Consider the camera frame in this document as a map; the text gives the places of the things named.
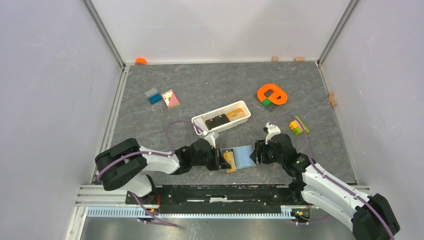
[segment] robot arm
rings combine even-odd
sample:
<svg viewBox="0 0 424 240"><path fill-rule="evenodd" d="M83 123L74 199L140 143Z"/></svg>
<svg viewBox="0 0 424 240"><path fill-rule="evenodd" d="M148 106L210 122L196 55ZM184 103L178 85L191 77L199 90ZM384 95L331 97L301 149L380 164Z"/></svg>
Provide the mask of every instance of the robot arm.
<svg viewBox="0 0 424 240"><path fill-rule="evenodd" d="M307 155L296 151L290 137L282 134L276 125L267 123L264 130L268 135L256 141L250 157L256 164L278 163L295 178L288 186L294 202L307 202L322 208L346 225L356 239L389 239L383 224L367 206L376 210L393 234L400 230L383 196L361 192L328 173L313 159L312 164ZM155 185L150 176L141 174L143 171L179 175L192 166L206 166L210 171L230 168L215 143L217 137L216 132L209 133L190 146L177 149L174 154L151 150L140 146L134 138L127 139L95 158L100 171L97 179L106 191L124 189L139 197L154 198Z"/></svg>
<svg viewBox="0 0 424 240"><path fill-rule="evenodd" d="M210 171L228 169L230 165L215 143L218 136L217 132L209 133L190 146L177 149L174 154L148 149L140 146L135 138L129 138L95 158L99 171L97 179L106 191L122 189L142 198L152 191L155 194L155 185L150 176L142 174L144 171L179 175L188 172L192 166L206 166Z"/></svg>
<svg viewBox="0 0 424 240"><path fill-rule="evenodd" d="M323 209L346 225L356 239L389 239L381 222L359 200L361 198L368 200L368 204L378 212L393 234L400 230L389 202L383 196L378 193L370 196L347 185L328 173L313 159L314 165L312 165L307 155L297 153L290 137L281 134L277 126L267 123L264 130L268 135L265 140L256 141L251 158L257 164L281 164L287 174L295 178L289 184L290 197L295 202L305 201Z"/></svg>

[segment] colorful toy block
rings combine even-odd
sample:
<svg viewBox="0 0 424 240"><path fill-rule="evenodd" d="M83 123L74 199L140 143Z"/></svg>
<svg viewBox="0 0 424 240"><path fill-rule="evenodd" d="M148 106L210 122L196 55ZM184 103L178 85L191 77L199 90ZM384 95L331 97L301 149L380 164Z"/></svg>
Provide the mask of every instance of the colorful toy block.
<svg viewBox="0 0 424 240"><path fill-rule="evenodd" d="M148 101L150 102L151 105L159 102L160 100L162 100L161 95L159 94L158 90L156 89L156 87L146 91L144 93L148 99Z"/></svg>
<svg viewBox="0 0 424 240"><path fill-rule="evenodd" d="M165 104L168 109L172 109L180 105L180 101L178 101L177 95L175 95L175 92L172 91L172 89L165 93L162 93L162 98L165 101Z"/></svg>
<svg viewBox="0 0 424 240"><path fill-rule="evenodd" d="M296 119L288 125L288 127L293 131L294 134L299 135L302 133L302 128L300 126L302 124L303 128L305 129L305 132L308 134L309 129L306 127L306 125L301 121L301 119L296 116Z"/></svg>
<svg viewBox="0 0 424 240"><path fill-rule="evenodd" d="M269 100L268 98L265 98L265 100L262 101L262 104L266 107L271 104L271 100Z"/></svg>

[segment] gray marble surface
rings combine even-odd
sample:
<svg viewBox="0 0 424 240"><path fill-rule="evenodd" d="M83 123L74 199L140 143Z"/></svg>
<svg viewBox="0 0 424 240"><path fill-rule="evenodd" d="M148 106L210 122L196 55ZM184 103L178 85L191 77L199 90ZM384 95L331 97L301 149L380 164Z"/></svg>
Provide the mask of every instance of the gray marble surface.
<svg viewBox="0 0 424 240"><path fill-rule="evenodd" d="M253 94L264 84L274 83L288 95L286 104L272 112ZM168 109L163 101L150 105L144 92L157 88L160 93L174 90L180 106ZM131 66L114 130L112 145L136 138L146 148L169 151L166 126L245 101L251 112L246 123L220 133L221 148L252 145L265 139L265 123L290 113L299 116L309 128L313 158L330 173L347 183L355 182L340 129L330 107L327 92L314 62L206 63ZM304 137L289 128L292 120L281 118L276 124L287 133L298 152L306 153ZM176 148L189 146L198 139L191 125L178 123L170 128ZM193 167L182 175L150 172L156 185L162 184L287 184L292 181L278 164L257 165L233 173Z"/></svg>

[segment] small object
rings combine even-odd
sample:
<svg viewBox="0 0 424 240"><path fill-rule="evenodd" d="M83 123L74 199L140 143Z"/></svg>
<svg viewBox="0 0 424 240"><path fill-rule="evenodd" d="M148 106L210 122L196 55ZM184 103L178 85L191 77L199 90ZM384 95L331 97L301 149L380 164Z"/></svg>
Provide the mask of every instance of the small object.
<svg viewBox="0 0 424 240"><path fill-rule="evenodd" d="M225 115L227 116L227 118L230 122L235 121L237 119L241 119L241 118L246 116L245 112L243 111L243 109L241 107L237 108L234 111L230 111L229 113L227 113Z"/></svg>
<svg viewBox="0 0 424 240"><path fill-rule="evenodd" d="M296 116L296 119L294 121L290 122L288 127L293 131L294 134L299 135L303 132L300 124L302 124L303 128L305 129L305 132L308 134L309 129L305 126L305 124L298 116Z"/></svg>
<svg viewBox="0 0 424 240"><path fill-rule="evenodd" d="M294 61L295 62L304 62L305 58L303 56L297 56L297 57L294 58Z"/></svg>
<svg viewBox="0 0 424 240"><path fill-rule="evenodd" d="M265 100L262 101L262 104L266 107L271 103L271 100L267 97Z"/></svg>
<svg viewBox="0 0 424 240"><path fill-rule="evenodd" d="M177 95L175 95L172 89L165 93L162 93L162 98L165 101L165 104L168 107L168 109L172 109L180 105L180 101L178 101Z"/></svg>
<svg viewBox="0 0 424 240"><path fill-rule="evenodd" d="M236 160L234 159L234 153L232 151L226 151L222 153L222 156L224 157L225 161L231 166L230 169L226 170L226 173L230 174L237 171Z"/></svg>
<svg viewBox="0 0 424 240"><path fill-rule="evenodd" d="M330 101L331 107L334 108L335 106L337 106L337 102L334 100L334 92L330 92L328 94L328 100Z"/></svg>
<svg viewBox="0 0 424 240"><path fill-rule="evenodd" d="M144 58L139 57L135 60L135 65L146 65L146 64L147 64L147 61Z"/></svg>
<svg viewBox="0 0 424 240"><path fill-rule="evenodd" d="M148 99L148 101L150 102L151 105L159 102L160 100L162 100L161 95L159 94L158 90L156 89L156 87L146 91L144 93Z"/></svg>
<svg viewBox="0 0 424 240"><path fill-rule="evenodd" d="M265 93L268 91L272 91L272 93L267 97L265 96ZM257 99L259 99L259 102L262 103L267 98L271 101L271 103L276 105L283 105L288 99L287 93L274 83L267 83L257 91Z"/></svg>
<svg viewBox="0 0 424 240"><path fill-rule="evenodd" d="M204 121L204 123L207 126L207 129L212 130L216 127L219 127L221 125L229 123L230 120L228 119L227 115L221 114L219 116L216 116L214 118L208 119Z"/></svg>

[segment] orange cap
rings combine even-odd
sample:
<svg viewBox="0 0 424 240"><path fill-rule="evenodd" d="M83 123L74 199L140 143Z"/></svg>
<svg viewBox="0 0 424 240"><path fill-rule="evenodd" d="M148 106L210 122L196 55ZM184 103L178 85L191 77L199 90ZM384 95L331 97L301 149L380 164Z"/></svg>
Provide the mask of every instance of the orange cap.
<svg viewBox="0 0 424 240"><path fill-rule="evenodd" d="M144 58L139 57L135 60L135 65L146 65L146 64L147 64L147 61Z"/></svg>

